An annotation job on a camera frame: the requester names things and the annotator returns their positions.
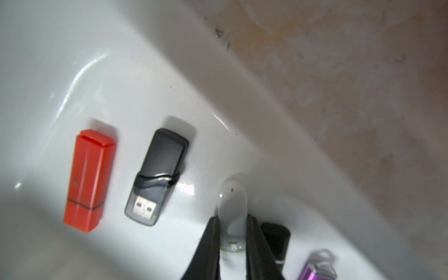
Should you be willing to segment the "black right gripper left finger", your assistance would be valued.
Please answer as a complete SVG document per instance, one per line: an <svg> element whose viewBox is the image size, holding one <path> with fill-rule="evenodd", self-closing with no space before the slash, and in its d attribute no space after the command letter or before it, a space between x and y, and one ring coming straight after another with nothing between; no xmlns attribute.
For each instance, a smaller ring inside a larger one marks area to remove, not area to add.
<svg viewBox="0 0 448 280"><path fill-rule="evenodd" d="M220 280L220 222L211 217L182 280Z"/></svg>

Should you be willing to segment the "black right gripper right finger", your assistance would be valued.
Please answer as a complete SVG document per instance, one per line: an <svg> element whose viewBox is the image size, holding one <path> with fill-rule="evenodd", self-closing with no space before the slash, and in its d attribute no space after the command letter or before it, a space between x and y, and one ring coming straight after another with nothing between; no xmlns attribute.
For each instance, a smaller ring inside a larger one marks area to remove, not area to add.
<svg viewBox="0 0 448 280"><path fill-rule="evenodd" d="M284 280L258 220L246 219L246 279Z"/></svg>

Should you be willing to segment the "black usb drive white stripe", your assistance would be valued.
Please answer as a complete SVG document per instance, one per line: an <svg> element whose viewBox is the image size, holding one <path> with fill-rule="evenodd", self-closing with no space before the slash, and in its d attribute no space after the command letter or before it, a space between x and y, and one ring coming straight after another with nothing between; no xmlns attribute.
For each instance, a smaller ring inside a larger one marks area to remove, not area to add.
<svg viewBox="0 0 448 280"><path fill-rule="evenodd" d="M268 222L263 223L261 229L273 253L276 266L282 272L291 238L291 231L283 225Z"/></svg>

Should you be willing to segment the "purple usb flash drive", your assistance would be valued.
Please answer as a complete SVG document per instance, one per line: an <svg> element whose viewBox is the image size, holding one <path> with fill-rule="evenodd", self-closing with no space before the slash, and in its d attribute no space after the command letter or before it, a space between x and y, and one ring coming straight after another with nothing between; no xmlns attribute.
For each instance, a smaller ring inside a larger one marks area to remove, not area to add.
<svg viewBox="0 0 448 280"><path fill-rule="evenodd" d="M298 280L337 280L335 262L336 257L330 250L315 250L310 253Z"/></svg>

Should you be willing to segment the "white usb flash drive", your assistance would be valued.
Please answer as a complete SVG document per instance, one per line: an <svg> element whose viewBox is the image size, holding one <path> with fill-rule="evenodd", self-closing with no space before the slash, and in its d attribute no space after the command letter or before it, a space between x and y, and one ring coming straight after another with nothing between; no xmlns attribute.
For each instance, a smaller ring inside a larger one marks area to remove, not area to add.
<svg viewBox="0 0 448 280"><path fill-rule="evenodd" d="M237 180L225 181L218 201L220 278L246 279L247 192Z"/></svg>

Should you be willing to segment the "black usb drive silver clip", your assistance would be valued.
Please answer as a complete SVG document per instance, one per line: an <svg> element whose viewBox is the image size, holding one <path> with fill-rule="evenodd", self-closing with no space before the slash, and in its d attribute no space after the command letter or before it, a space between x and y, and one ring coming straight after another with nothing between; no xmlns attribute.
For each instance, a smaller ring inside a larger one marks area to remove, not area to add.
<svg viewBox="0 0 448 280"><path fill-rule="evenodd" d="M125 214L145 226L154 226L177 184L189 141L166 128L155 131L141 170L136 174Z"/></svg>

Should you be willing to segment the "red usb flash drive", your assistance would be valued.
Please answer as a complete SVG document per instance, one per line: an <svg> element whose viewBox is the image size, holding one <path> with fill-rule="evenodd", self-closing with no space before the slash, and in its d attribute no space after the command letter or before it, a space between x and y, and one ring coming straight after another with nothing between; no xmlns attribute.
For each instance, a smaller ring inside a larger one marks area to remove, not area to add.
<svg viewBox="0 0 448 280"><path fill-rule="evenodd" d="M102 218L112 174L116 141L92 129L77 135L64 223L89 233Z"/></svg>

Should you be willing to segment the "white storage box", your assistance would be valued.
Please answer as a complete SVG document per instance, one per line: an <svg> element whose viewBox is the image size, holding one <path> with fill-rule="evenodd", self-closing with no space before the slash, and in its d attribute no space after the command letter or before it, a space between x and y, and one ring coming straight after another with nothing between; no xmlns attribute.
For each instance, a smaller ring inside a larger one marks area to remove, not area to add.
<svg viewBox="0 0 448 280"><path fill-rule="evenodd" d="M155 226L124 209L156 129L190 139ZM117 139L99 226L63 223L77 134ZM1 278L178 280L227 179L292 232L283 276L328 249L342 280L435 280L181 2L1 2Z"/></svg>

